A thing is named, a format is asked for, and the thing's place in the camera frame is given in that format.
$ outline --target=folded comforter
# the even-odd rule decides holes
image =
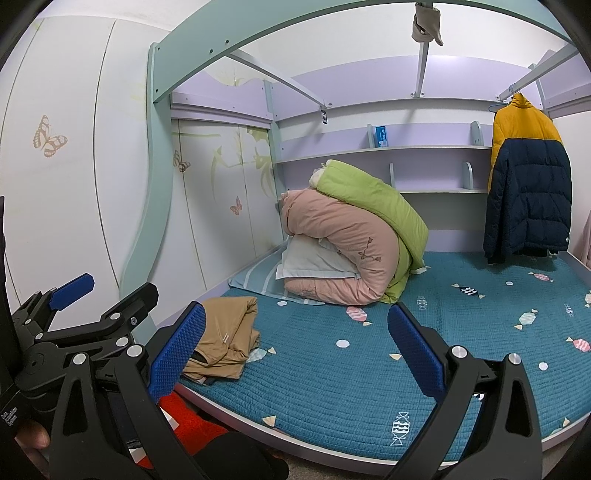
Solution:
[[[313,189],[290,190],[281,211],[289,235],[326,238],[358,268],[361,278],[286,278],[285,289],[308,299],[343,305],[380,300],[398,265],[398,238],[367,210]]]
[[[310,186],[318,192],[376,214],[398,235],[398,267],[383,300],[396,302],[411,270],[423,268],[429,230],[402,195],[382,180],[352,165],[328,160],[315,172]]]

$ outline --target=red cloth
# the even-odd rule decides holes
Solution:
[[[178,427],[174,432],[191,456],[215,437],[227,432],[224,427],[199,417],[175,392],[162,397],[158,404],[177,421]],[[148,457],[141,459],[138,465],[144,468],[154,468]]]

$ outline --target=mattress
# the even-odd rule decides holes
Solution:
[[[493,360],[519,353],[546,437],[591,411],[590,291],[559,258],[515,260],[491,267],[482,254],[426,253],[430,268],[411,276],[402,301],[449,345]],[[226,295],[252,293],[233,288]],[[422,395],[404,358],[396,355],[389,305],[363,307],[364,319],[340,306],[281,306],[264,296],[258,302],[261,347],[276,353],[248,363],[236,381],[182,383],[262,425],[275,417],[277,430],[305,442],[400,459],[434,401]],[[446,460],[460,457],[479,406],[473,398]],[[400,420],[410,422],[408,433],[392,432]]]

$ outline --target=blue gripper pad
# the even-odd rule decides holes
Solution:
[[[437,402],[445,396],[443,365],[421,333],[398,305],[388,312],[388,331],[398,346],[423,395]]]
[[[51,295],[49,308],[51,310],[63,310],[90,293],[94,287],[95,279],[92,278],[92,275],[85,273],[58,288]]]
[[[151,365],[148,392],[156,403],[161,397],[172,393],[187,361],[205,332],[205,324],[205,309],[197,303],[188,313],[185,310],[175,325],[156,331],[148,343],[147,348],[149,349],[153,340],[158,341],[159,333],[165,335],[166,329],[176,327]]]

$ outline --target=pink comforter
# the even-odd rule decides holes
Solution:
[[[361,278],[286,278],[285,288],[305,298],[342,305],[378,301],[396,273],[398,237],[373,213],[313,189],[283,195],[282,223],[289,235],[327,238],[358,268]]]

